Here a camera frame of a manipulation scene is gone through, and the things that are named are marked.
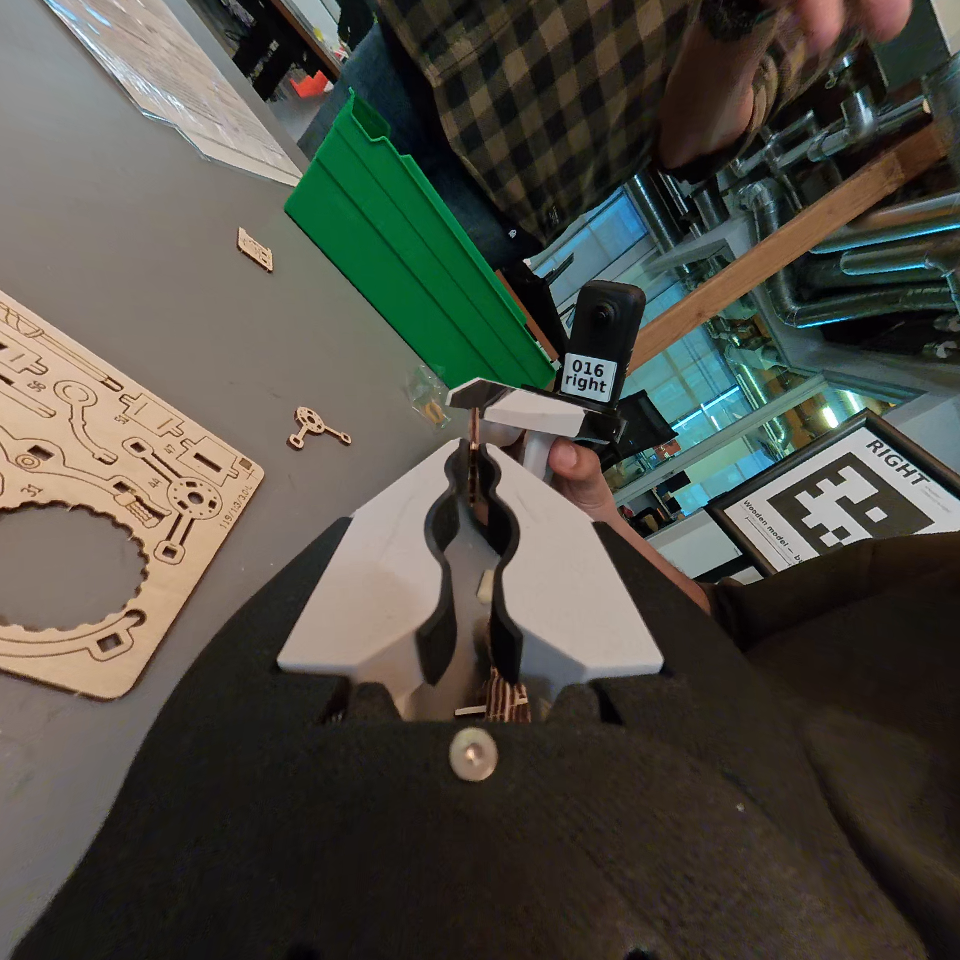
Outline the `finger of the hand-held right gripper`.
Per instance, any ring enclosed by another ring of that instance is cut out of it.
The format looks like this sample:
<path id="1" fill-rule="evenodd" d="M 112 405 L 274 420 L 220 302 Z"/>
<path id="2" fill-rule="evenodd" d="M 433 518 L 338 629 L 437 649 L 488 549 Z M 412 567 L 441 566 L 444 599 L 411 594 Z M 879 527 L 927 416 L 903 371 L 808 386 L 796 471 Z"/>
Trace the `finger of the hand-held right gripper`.
<path id="1" fill-rule="evenodd" d="M 482 420 L 498 426 L 533 431 L 554 437 L 575 438 L 583 427 L 588 410 L 534 391 L 507 391 L 486 406 Z"/>
<path id="2" fill-rule="evenodd" d="M 516 390 L 516 387 L 497 381 L 473 378 L 448 392 L 446 406 L 451 409 L 476 409 L 483 412 L 509 397 Z"/>

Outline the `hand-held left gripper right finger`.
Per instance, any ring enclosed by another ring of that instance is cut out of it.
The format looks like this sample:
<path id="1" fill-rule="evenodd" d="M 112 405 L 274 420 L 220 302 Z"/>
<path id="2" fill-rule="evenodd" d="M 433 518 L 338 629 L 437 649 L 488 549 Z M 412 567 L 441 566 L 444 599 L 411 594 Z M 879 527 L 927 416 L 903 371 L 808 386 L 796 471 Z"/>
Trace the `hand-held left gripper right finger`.
<path id="1" fill-rule="evenodd" d="M 569 686 L 659 674 L 664 655 L 601 537 L 608 529 L 497 447 L 480 444 L 478 466 L 498 556 L 488 622 L 501 675 L 532 704 Z"/>

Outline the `person's right forearm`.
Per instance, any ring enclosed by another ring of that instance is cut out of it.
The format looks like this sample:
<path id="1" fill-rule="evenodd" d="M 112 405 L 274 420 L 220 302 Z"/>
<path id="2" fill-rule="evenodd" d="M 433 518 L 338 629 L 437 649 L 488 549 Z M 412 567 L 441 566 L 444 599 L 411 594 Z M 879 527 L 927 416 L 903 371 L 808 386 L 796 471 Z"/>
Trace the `person's right forearm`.
<path id="1" fill-rule="evenodd" d="M 609 536 L 664 654 L 604 678 L 642 742 L 628 888 L 683 958 L 958 958 L 958 534 L 697 602 Z"/>

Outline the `green plastic bin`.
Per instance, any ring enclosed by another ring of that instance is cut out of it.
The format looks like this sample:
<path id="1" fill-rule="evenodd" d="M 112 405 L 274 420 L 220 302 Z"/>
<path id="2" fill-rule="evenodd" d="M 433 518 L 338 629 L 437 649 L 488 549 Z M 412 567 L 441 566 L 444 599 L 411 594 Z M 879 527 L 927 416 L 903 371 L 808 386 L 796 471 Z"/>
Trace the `green plastic bin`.
<path id="1" fill-rule="evenodd" d="M 521 307 L 389 134 L 351 93 L 285 212 L 447 386 L 548 387 Z"/>

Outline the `grey desk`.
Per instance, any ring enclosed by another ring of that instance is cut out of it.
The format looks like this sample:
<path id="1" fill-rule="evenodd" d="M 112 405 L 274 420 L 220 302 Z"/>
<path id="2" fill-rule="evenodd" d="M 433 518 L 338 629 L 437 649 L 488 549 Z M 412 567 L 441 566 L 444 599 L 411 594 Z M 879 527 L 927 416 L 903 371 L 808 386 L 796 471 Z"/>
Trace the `grey desk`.
<path id="1" fill-rule="evenodd" d="M 147 119 L 43 2 L 2 2 L 2 290 L 265 478 L 131 692 L 2 675 L 2 958 L 104 822 L 178 681 L 322 534 L 465 430 L 404 384 L 420 358 L 284 213 L 290 189 Z M 243 227 L 269 273 L 236 247 Z M 312 408 L 349 434 L 287 444 Z"/>

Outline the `laser-cut plywood sheet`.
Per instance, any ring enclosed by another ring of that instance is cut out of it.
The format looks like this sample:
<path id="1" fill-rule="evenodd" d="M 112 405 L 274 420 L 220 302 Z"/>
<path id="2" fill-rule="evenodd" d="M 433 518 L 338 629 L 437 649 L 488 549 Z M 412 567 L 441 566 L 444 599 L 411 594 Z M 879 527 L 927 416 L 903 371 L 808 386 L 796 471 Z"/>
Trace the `laser-cut plywood sheet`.
<path id="1" fill-rule="evenodd" d="M 129 534 L 144 578 L 68 629 L 2 627 L 6 674 L 101 701 L 126 695 L 263 480 L 263 469 L 146 387 L 1 299 L 2 512 L 79 508 Z"/>

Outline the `framed marker sign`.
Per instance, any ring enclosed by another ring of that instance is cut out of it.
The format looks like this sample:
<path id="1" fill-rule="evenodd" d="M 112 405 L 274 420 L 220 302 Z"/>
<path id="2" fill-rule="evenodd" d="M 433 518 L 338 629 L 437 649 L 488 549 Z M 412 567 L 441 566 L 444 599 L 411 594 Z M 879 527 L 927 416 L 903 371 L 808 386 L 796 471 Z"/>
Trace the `framed marker sign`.
<path id="1" fill-rule="evenodd" d="M 957 532 L 959 479 L 863 411 L 704 510 L 766 577 L 858 542 Z"/>

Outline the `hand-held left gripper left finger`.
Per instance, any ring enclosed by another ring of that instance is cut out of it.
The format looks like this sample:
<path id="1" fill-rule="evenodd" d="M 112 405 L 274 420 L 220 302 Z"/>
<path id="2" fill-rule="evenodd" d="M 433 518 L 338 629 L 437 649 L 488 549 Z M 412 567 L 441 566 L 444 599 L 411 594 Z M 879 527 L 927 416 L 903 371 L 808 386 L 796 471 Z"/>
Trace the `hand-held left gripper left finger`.
<path id="1" fill-rule="evenodd" d="M 447 556 L 465 448 L 451 440 L 347 519 L 277 655 L 283 672 L 380 684 L 407 718 L 469 704 L 470 643 L 458 638 Z"/>

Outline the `metal ventilation ducts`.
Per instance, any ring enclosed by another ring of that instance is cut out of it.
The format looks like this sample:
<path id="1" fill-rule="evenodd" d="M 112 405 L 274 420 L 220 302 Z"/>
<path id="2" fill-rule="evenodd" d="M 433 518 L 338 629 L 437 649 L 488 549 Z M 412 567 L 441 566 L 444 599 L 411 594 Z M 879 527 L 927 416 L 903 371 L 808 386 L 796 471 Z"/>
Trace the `metal ventilation ducts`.
<path id="1" fill-rule="evenodd" d="M 717 176 L 729 217 L 676 246 L 657 269 L 726 259 L 713 276 L 870 161 L 937 124 L 947 154 L 930 169 L 697 327 L 752 306 L 774 331 L 815 330 L 900 314 L 958 315 L 958 51 L 892 97 L 851 55 L 828 73 L 821 109 L 762 131 L 760 145 Z"/>

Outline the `wooden mechanical model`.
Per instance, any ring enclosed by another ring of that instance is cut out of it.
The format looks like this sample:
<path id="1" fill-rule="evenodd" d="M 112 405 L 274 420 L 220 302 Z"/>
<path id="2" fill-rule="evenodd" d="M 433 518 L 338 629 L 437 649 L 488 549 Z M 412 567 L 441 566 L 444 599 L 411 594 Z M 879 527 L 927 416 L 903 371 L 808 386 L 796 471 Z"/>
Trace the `wooden mechanical model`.
<path id="1" fill-rule="evenodd" d="M 491 624 L 486 622 L 475 631 L 475 682 L 467 691 L 466 703 L 453 711 L 460 721 L 485 721 L 529 725 L 533 714 L 526 686 L 511 684 L 495 664 L 491 641 Z"/>

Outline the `key-shaped wooden piece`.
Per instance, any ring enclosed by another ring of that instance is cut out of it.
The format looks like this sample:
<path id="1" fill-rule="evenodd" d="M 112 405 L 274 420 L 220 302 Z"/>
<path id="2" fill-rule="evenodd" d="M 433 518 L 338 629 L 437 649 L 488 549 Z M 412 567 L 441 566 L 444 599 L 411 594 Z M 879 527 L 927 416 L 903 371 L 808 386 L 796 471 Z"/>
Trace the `key-shaped wooden piece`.
<path id="1" fill-rule="evenodd" d="M 303 450 L 307 436 L 328 435 L 346 447 L 353 443 L 350 434 L 327 426 L 321 415 L 307 406 L 296 407 L 294 420 L 298 429 L 287 438 L 287 445 L 292 450 Z"/>

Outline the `laminated instruction sheet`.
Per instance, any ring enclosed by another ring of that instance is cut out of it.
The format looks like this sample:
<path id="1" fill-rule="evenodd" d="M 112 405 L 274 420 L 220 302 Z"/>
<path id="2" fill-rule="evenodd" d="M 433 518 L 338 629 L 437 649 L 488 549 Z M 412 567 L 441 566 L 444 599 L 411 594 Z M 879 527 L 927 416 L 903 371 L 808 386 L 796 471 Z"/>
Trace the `laminated instruction sheet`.
<path id="1" fill-rule="evenodd" d="M 210 162 L 297 185 L 299 167 L 165 2 L 46 5 L 142 114 Z"/>

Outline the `wooden beam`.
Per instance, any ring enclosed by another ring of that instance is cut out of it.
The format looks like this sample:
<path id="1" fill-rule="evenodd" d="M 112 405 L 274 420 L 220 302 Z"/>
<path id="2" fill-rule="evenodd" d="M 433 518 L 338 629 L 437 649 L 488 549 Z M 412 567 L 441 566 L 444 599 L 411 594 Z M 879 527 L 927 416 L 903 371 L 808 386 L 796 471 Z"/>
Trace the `wooden beam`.
<path id="1" fill-rule="evenodd" d="M 758 242 L 679 302 L 642 325 L 628 375 L 719 311 L 750 293 L 816 244 L 925 173 L 948 153 L 947 136 L 930 124 L 871 160 L 786 225 Z"/>

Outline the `small clear plastic bag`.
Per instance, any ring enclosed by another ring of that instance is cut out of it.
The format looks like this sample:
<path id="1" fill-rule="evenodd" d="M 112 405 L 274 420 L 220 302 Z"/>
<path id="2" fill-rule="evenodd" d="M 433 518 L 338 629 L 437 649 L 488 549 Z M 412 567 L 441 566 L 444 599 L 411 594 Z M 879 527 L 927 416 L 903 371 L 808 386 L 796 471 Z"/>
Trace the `small clear plastic bag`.
<path id="1" fill-rule="evenodd" d="M 412 369 L 406 378 L 404 393 L 412 409 L 433 429 L 446 429 L 450 423 L 446 403 L 448 388 L 429 366 L 419 364 Z"/>

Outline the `another person's forearm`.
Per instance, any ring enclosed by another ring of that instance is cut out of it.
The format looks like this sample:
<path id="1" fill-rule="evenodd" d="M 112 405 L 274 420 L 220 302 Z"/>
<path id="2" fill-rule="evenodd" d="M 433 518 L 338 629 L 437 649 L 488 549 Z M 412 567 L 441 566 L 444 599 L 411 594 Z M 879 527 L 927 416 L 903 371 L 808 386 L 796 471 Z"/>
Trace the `another person's forearm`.
<path id="1" fill-rule="evenodd" d="M 754 78 L 778 16 L 798 28 L 805 52 L 828 52 L 847 27 L 888 42 L 905 27 L 909 1 L 702 2 L 667 80 L 657 159 L 675 171 L 728 148 L 748 129 Z"/>

